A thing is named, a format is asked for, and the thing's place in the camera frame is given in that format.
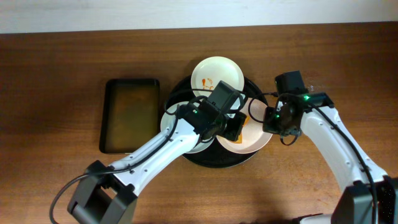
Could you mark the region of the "orange green scrub sponge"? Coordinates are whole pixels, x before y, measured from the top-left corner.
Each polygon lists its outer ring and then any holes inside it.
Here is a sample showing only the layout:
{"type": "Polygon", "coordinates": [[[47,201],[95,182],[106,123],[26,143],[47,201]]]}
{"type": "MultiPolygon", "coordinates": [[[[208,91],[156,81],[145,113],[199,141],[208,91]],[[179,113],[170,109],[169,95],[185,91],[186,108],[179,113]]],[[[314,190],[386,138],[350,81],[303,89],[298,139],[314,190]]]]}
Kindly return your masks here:
{"type": "Polygon", "coordinates": [[[236,141],[233,141],[233,143],[235,143],[235,144],[241,144],[241,143],[242,143],[242,141],[243,141],[243,129],[244,129],[244,127],[247,125],[247,123],[248,123],[249,120],[250,120],[250,117],[247,117],[247,118],[245,119],[245,121],[244,121],[244,123],[243,123],[243,126],[242,126],[242,130],[241,130],[241,132],[240,132],[240,134],[239,134],[237,140],[236,140],[236,141]]]}

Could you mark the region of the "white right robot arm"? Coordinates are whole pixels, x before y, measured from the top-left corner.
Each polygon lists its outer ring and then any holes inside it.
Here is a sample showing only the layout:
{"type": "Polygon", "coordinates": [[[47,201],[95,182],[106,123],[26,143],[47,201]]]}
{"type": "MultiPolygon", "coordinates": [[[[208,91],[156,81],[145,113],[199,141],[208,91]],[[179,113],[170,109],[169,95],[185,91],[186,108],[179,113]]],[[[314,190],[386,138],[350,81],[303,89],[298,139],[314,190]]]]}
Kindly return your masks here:
{"type": "Polygon", "coordinates": [[[333,213],[298,217],[295,223],[397,224],[397,179],[361,149],[326,93],[281,94],[274,107],[266,108],[263,130],[282,138],[306,135],[342,191],[333,213]]]}

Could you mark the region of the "pink plate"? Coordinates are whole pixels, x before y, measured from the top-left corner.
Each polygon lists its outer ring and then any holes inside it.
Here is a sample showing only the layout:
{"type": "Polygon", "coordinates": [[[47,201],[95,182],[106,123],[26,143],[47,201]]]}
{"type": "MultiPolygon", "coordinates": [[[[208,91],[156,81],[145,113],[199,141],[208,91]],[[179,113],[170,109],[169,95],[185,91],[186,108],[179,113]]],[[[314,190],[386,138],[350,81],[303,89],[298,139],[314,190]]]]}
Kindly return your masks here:
{"type": "MultiPolygon", "coordinates": [[[[247,117],[250,117],[248,108],[251,100],[252,98],[248,98],[246,104],[241,110],[241,112],[247,117]]],[[[260,120],[264,117],[266,108],[267,105],[265,103],[255,99],[250,106],[250,111],[257,120],[260,120]]],[[[243,129],[243,141],[241,144],[235,144],[233,141],[229,141],[221,136],[217,136],[216,138],[218,142],[228,151],[237,154],[249,154],[264,147],[269,142],[271,137],[272,134],[266,133],[262,130],[262,123],[258,123],[250,117],[250,120],[243,129]]]]}

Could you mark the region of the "light grey plate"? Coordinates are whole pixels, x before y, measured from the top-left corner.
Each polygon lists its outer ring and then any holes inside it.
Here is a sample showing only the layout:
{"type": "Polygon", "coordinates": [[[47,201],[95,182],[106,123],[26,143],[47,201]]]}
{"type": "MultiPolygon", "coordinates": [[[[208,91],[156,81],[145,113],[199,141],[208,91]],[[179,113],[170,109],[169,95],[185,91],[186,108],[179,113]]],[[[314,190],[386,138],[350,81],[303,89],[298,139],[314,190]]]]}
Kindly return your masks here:
{"type": "MultiPolygon", "coordinates": [[[[178,102],[178,103],[168,107],[167,111],[174,112],[177,109],[177,106],[182,106],[182,105],[186,105],[186,104],[188,104],[188,101],[178,102]]],[[[173,120],[174,120],[174,116],[164,113],[164,115],[162,116],[161,122],[160,122],[160,130],[163,131],[166,128],[168,128],[170,122],[172,122],[173,120]]],[[[199,142],[192,150],[188,151],[187,154],[195,154],[198,152],[202,152],[206,148],[208,148],[213,143],[213,141],[214,141],[214,138],[208,142],[199,142]]]]}

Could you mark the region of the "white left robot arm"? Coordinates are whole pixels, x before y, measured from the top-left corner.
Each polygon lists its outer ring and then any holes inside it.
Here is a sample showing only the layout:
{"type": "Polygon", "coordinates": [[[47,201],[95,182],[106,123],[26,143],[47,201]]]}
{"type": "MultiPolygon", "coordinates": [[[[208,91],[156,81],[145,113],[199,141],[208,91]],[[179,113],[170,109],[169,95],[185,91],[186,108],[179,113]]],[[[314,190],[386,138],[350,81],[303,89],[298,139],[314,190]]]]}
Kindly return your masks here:
{"type": "Polygon", "coordinates": [[[131,223],[137,198],[172,161],[217,135],[235,140],[246,115],[204,103],[177,105],[168,126],[130,155],[95,161],[76,178],[67,211],[78,223],[131,223]]]}

